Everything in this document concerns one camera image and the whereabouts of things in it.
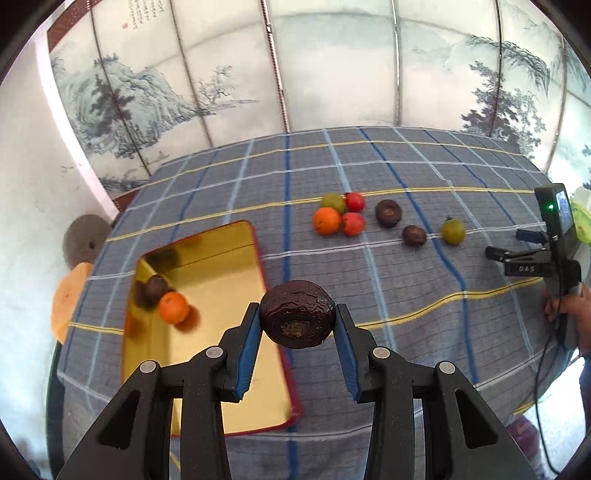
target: tablecloth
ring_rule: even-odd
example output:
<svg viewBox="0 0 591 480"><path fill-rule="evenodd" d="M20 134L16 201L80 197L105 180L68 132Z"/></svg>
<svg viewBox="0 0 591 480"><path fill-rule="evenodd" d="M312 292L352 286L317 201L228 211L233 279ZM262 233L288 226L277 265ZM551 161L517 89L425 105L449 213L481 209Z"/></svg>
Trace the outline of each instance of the tablecloth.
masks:
<svg viewBox="0 0 591 480"><path fill-rule="evenodd" d="M294 278L345 302L379 345L433 366L453 361L501 419L530 401L536 360L549 330L543 282L508 279L484 249L531 248L517 228L541 229L533 188L547 178L500 140L417 128L362 127L281 134L178 158L158 169L125 211L83 290L59 363L59 378L98 415L121 386L126 298L145 252L245 219L256 228L270 287ZM318 236L311 216L326 192L365 195L359 237ZM381 228L382 199L402 207ZM467 227L463 244L440 238L447 217ZM402 243L405 225L428 233L421 248ZM556 359L545 384L564 368ZM235 479L363 477L372 404L346 391L334 341L290 351L304 416L295 427L228 439ZM424 464L415 405L417 472ZM171 477L179 478L178 440Z"/></svg>

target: blue gripper pad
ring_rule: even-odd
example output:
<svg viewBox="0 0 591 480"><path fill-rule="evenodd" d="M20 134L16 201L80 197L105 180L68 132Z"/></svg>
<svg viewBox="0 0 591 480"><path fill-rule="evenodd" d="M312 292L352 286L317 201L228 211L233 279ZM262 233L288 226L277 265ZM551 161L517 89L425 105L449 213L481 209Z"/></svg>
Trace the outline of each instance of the blue gripper pad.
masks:
<svg viewBox="0 0 591 480"><path fill-rule="evenodd" d="M542 232L533 232L531 230L525 230L522 228L518 228L515 231L515 238L523 242L540 245L546 243L547 241Z"/></svg>
<svg viewBox="0 0 591 480"><path fill-rule="evenodd" d="M339 354L340 367L345 378L347 391L353 397L353 400L359 401L361 397L361 386L359 385L359 372L357 369L357 360L353 351L353 345L343 321L343 317L337 309L335 323L335 343Z"/></svg>
<svg viewBox="0 0 591 480"><path fill-rule="evenodd" d="M240 352L238 358L238 365L236 369L236 399L242 400L244 394L251 386L252 371L255 368L256 355L258 353L259 345L261 344L261 322L259 321L258 309L252 319L244 347Z"/></svg>

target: round gray object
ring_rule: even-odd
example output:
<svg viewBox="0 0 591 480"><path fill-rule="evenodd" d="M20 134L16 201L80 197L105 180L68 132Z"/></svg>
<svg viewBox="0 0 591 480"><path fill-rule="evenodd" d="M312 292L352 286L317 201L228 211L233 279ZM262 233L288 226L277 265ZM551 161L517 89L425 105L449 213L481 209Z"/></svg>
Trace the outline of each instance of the round gray object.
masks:
<svg viewBox="0 0 591 480"><path fill-rule="evenodd" d="M445 374L452 374L456 371L456 366L451 362L441 362L439 364L439 370Z"/></svg>
<svg viewBox="0 0 591 480"><path fill-rule="evenodd" d="M70 269L82 262L95 263L111 234L111 225L98 215L82 215L64 235L64 259Z"/></svg>
<svg viewBox="0 0 591 480"><path fill-rule="evenodd" d="M211 346L207 349L207 352L205 352L205 355L209 358L220 358L222 354L223 350L218 346Z"/></svg>
<svg viewBox="0 0 591 480"><path fill-rule="evenodd" d="M374 348L375 358L388 358L390 356L390 350L383 346L377 346Z"/></svg>
<svg viewBox="0 0 591 480"><path fill-rule="evenodd" d="M154 370L156 370L156 362L154 362L153 360L146 360L139 366L139 371L143 374L149 374Z"/></svg>

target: red tomato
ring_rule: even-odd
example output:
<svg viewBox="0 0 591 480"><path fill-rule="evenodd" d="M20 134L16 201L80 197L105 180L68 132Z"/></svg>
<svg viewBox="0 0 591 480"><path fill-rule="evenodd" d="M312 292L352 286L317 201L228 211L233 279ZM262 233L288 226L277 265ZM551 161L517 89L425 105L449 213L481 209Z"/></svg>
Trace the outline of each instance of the red tomato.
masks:
<svg viewBox="0 0 591 480"><path fill-rule="evenodd" d="M347 236L357 236L365 230L365 218L360 213L345 213L342 222L343 232Z"/></svg>
<svg viewBox="0 0 591 480"><path fill-rule="evenodd" d="M363 195L357 192L350 192L345 194L345 205L350 212L359 213L365 207L365 199Z"/></svg>

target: human hand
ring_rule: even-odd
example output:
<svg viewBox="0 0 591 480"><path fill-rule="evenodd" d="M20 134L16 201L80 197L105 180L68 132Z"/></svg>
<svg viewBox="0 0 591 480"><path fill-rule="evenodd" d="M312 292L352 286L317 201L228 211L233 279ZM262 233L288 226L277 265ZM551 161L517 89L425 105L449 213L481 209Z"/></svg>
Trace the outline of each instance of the human hand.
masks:
<svg viewBox="0 0 591 480"><path fill-rule="evenodd" d="M556 318L558 299L546 301L544 312L551 323ZM579 353L587 355L591 353L591 288L582 284L581 295L565 295L560 302L560 313L572 315L577 322L579 333Z"/></svg>

